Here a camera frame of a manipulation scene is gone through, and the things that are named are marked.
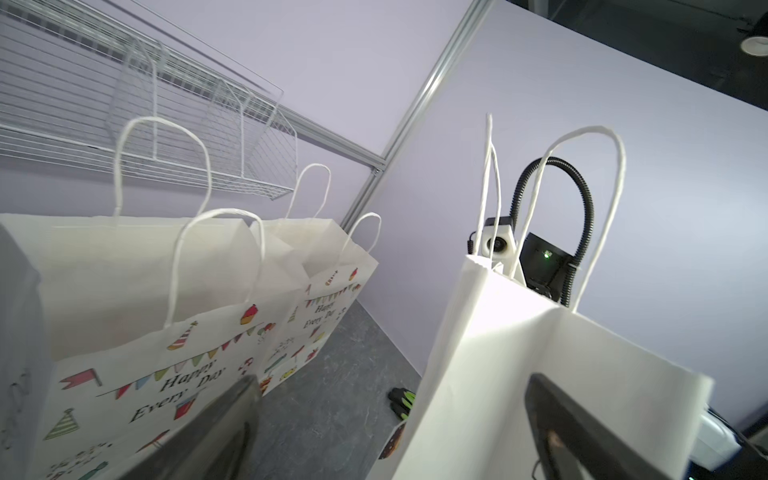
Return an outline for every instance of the white paper bag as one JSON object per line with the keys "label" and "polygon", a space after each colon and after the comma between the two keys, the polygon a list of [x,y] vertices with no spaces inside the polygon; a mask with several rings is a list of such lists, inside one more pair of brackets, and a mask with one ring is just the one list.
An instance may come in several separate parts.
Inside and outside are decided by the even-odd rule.
{"label": "white paper bag", "polygon": [[[189,219],[119,217],[120,154],[139,121],[171,124],[140,118],[125,128],[115,154],[114,217],[0,215],[19,261],[40,273],[45,315],[44,329],[16,322],[24,329],[0,337],[0,350],[40,336],[50,348],[30,353],[56,361],[45,406],[35,412],[26,478],[114,478],[130,468],[253,374],[270,324],[286,318],[306,279],[281,240],[254,235],[241,219],[211,218],[242,210],[208,212],[193,229]],[[174,257],[182,232],[184,251]]]}
{"label": "white paper bag", "polygon": [[267,248],[245,223],[240,222],[240,233],[250,239],[247,252],[256,259],[240,257],[240,268],[252,270],[256,278],[240,289],[238,301],[174,322],[181,305],[178,267],[189,254],[186,239],[198,223],[218,214],[247,215],[260,224],[255,214],[219,209],[183,227],[171,257],[170,282],[163,275],[170,287],[166,313],[156,319],[160,329],[115,348],[56,362],[29,478],[77,479],[94,469],[102,478],[117,478],[242,375],[253,375],[258,339],[268,331],[264,327],[271,319],[284,318],[299,290],[252,292],[263,274],[260,266],[267,265]]}
{"label": "white paper bag", "polygon": [[[311,164],[301,172],[296,182],[294,198],[302,176],[311,167],[323,167],[328,170],[330,186],[328,167]],[[325,200],[317,213],[322,210],[324,204]],[[351,241],[351,238],[360,221],[367,217],[379,219],[379,230],[371,247],[364,250]],[[381,217],[377,214],[362,215],[349,235],[335,221],[314,217],[267,220],[264,222],[264,229],[295,249],[296,257],[301,261],[308,277],[303,286],[303,293],[294,304],[290,316],[276,332],[264,358],[257,363],[257,376],[262,393],[266,395],[315,358],[360,290],[373,275],[379,263],[369,252],[379,238]]]}
{"label": "white paper bag", "polygon": [[51,375],[39,275],[0,225],[0,473],[24,478]]}
{"label": "white paper bag", "polygon": [[[490,259],[468,255],[399,447],[376,462],[369,480],[530,478],[538,454],[524,397],[534,372],[553,380],[665,475],[680,478],[684,473],[712,380],[575,312],[621,195],[624,152],[615,134],[588,127],[548,150],[521,239],[530,225],[546,160],[562,141],[587,132],[614,139],[620,166],[606,226],[574,305],[566,309],[496,273]],[[485,174],[487,188],[487,169]]]}

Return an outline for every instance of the ceiling light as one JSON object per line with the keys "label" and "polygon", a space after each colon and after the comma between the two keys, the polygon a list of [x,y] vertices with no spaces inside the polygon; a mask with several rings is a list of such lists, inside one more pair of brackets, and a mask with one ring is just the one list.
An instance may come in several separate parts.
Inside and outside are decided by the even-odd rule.
{"label": "ceiling light", "polygon": [[768,57],[768,13],[760,17],[752,31],[741,41],[741,49],[754,57]]}

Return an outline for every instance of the white device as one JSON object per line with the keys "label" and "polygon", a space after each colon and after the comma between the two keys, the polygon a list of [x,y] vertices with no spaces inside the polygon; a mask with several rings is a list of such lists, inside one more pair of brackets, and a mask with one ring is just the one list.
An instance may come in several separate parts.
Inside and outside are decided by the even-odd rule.
{"label": "white device", "polygon": [[690,459],[696,465],[714,472],[741,450],[736,434],[728,425],[709,412],[701,414],[701,427],[696,435]]}
{"label": "white device", "polygon": [[[512,271],[512,259],[515,256],[515,233],[512,231],[511,217],[499,217],[495,239],[493,238],[494,221],[495,218],[488,218],[482,229],[482,235],[475,239],[475,241],[481,242],[478,254],[483,257],[490,257],[491,249],[493,249],[494,264],[498,265],[496,262],[499,262],[503,266],[503,274],[509,276]],[[525,286],[522,266],[518,266],[514,280]]]}

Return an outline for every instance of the gray floor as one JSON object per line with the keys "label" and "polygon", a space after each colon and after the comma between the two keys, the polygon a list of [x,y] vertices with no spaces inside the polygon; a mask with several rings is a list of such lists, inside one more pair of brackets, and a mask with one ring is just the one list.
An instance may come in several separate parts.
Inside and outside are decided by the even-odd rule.
{"label": "gray floor", "polygon": [[249,480],[363,480],[398,420],[386,393],[419,374],[355,302],[307,366],[263,399]]}

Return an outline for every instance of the flag print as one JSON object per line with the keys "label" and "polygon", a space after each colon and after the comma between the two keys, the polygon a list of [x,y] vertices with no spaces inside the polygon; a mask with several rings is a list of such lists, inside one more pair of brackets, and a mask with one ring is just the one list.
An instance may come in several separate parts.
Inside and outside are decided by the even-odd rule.
{"label": "flag print", "polygon": [[187,413],[189,413],[190,409],[192,408],[192,405],[194,404],[195,399],[197,398],[197,394],[200,392],[195,392],[194,395],[191,397],[182,400],[181,402],[176,404],[176,414],[174,415],[174,420],[178,420],[181,417],[185,416]]}
{"label": "flag print", "polygon": [[148,447],[148,446],[150,446],[150,445],[152,445],[152,446],[154,446],[154,447],[156,447],[156,448],[160,448],[160,447],[162,446],[162,445],[160,444],[160,439],[162,439],[162,438],[165,436],[165,434],[167,434],[168,432],[170,432],[170,430],[166,430],[165,432],[162,432],[162,433],[160,433],[158,436],[156,436],[155,438],[153,438],[151,442],[147,443],[145,446],[143,446],[143,447],[141,447],[140,449],[138,449],[138,450],[136,451],[136,453],[139,453],[139,452],[141,452],[142,450],[144,450],[145,448],[147,448],[147,447]]}
{"label": "flag print", "polygon": [[136,390],[139,390],[141,387],[144,386],[145,383],[147,383],[147,380],[149,380],[149,375],[145,376],[144,378],[141,378],[139,380],[136,380]]}
{"label": "flag print", "polygon": [[131,383],[127,384],[127,385],[124,385],[124,386],[120,387],[119,389],[117,389],[117,391],[114,394],[114,399],[117,400],[120,397],[122,397],[123,394],[131,387],[132,383],[133,382],[131,382]]}
{"label": "flag print", "polygon": [[326,302],[329,302],[329,301],[333,301],[339,295],[344,294],[347,290],[354,291],[354,290],[356,290],[358,288],[360,288],[359,284],[357,284],[354,288],[351,285],[349,285],[349,286],[345,286],[344,288],[342,288],[338,292],[329,293],[328,295],[324,295],[324,296],[318,296],[317,298],[313,298],[311,300],[304,300],[306,302],[306,305],[304,305],[304,308],[309,308],[310,306],[316,305],[316,304],[321,304],[322,305],[323,303],[326,303]]}
{"label": "flag print", "polygon": [[158,370],[158,371],[156,371],[156,372],[154,373],[154,381],[155,381],[155,382],[157,382],[158,380],[160,380],[161,378],[163,378],[163,375],[165,375],[165,372],[167,372],[169,368],[170,368],[170,367],[169,367],[169,366],[167,366],[167,367],[165,367],[165,368],[164,368],[164,369],[162,369],[162,370]]}
{"label": "flag print", "polygon": [[317,347],[314,349],[309,355],[306,356],[306,360],[304,360],[304,363],[309,362],[311,359],[315,358],[315,355],[317,355],[317,350],[320,350],[320,347]]}
{"label": "flag print", "polygon": [[98,378],[98,375],[96,375],[96,370],[94,369],[84,370],[83,372],[76,373],[73,376],[68,376],[63,380],[59,380],[58,382],[68,383],[68,385],[61,388],[62,390],[66,390],[74,386],[78,386],[83,383],[90,382],[91,380],[94,380],[96,382],[96,385],[101,386],[101,380]]}
{"label": "flag print", "polygon": [[[262,335],[265,331],[272,329],[274,326],[275,326],[274,323],[267,324],[261,330],[259,330],[259,335]],[[247,333],[250,336],[255,329],[256,329],[256,327],[252,326],[245,333]],[[230,343],[232,341],[237,343],[237,340],[240,339],[242,336],[243,336],[242,333],[238,333],[237,335],[235,335],[231,339],[227,340],[226,342],[222,343],[221,345],[219,345],[215,349],[208,350],[207,352],[203,352],[203,353],[201,353],[199,355],[191,356],[188,359],[182,360],[180,362],[176,362],[175,364],[173,364],[171,366],[167,366],[164,369],[159,369],[159,370],[155,371],[154,372],[154,381],[155,382],[159,382],[165,376],[165,374],[168,372],[168,370],[171,367],[174,367],[174,371],[176,373],[179,373],[182,369],[184,369],[184,366],[190,360],[192,360],[192,365],[193,366],[197,366],[200,363],[200,361],[203,359],[203,357],[205,357],[206,353],[208,355],[208,358],[212,359],[217,354],[219,349],[222,349],[222,351],[226,350],[227,347],[230,345]],[[147,375],[147,376],[143,376],[143,377],[141,377],[138,380],[134,380],[133,382],[131,382],[131,383],[127,384],[127,385],[124,385],[124,386],[120,387],[119,389],[110,390],[109,392],[104,392],[104,393],[101,393],[101,394],[96,395],[96,396],[103,396],[103,395],[107,395],[108,393],[114,392],[115,393],[114,397],[117,400],[117,399],[119,399],[120,397],[122,397],[126,393],[126,391],[128,390],[128,388],[131,387],[131,385],[135,384],[136,385],[136,390],[139,390],[141,387],[144,386],[144,384],[149,380],[149,378],[151,376],[153,376],[152,373]],[[67,389],[67,388],[71,388],[70,386],[80,385],[81,383],[88,382],[88,381],[90,381],[92,379],[98,381],[99,386],[101,386],[101,381],[98,380],[98,378],[96,377],[96,372],[93,369],[85,370],[84,372],[80,372],[77,375],[69,376],[66,379],[63,379],[62,382],[69,382],[69,386],[66,386],[64,388],[64,389]]]}

